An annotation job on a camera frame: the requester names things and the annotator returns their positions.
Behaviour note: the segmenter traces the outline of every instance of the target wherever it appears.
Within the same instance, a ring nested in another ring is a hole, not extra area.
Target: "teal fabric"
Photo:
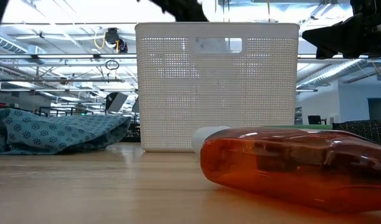
[[[0,110],[0,154],[52,155],[105,148],[122,140],[131,119],[122,116],[43,118],[14,109]]]

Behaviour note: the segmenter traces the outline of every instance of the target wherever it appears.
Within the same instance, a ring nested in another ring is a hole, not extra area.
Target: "white bottle cap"
[[[227,126],[212,126],[212,127],[203,127],[195,131],[192,136],[192,148],[195,153],[200,156],[200,151],[204,141],[212,134],[217,133],[221,130],[228,129]]]

